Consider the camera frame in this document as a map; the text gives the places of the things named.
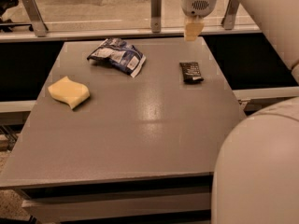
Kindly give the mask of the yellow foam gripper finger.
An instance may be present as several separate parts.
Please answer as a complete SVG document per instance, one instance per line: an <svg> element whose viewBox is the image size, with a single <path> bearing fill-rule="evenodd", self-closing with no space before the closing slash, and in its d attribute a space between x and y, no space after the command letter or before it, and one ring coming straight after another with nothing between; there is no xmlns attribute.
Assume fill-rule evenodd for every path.
<svg viewBox="0 0 299 224"><path fill-rule="evenodd" d="M204 29L204 20L200 17L185 17L184 23L184 39L186 41L194 41Z"/></svg>

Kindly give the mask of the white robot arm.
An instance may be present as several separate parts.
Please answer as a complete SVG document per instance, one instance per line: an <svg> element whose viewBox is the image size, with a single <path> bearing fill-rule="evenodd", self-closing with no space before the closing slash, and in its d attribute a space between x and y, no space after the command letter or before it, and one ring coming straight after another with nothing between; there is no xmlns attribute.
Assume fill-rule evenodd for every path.
<svg viewBox="0 0 299 224"><path fill-rule="evenodd" d="M229 0L223 28L243 7L299 82L299 0ZM299 98L241 121L219 152L211 224L299 224Z"/></svg>

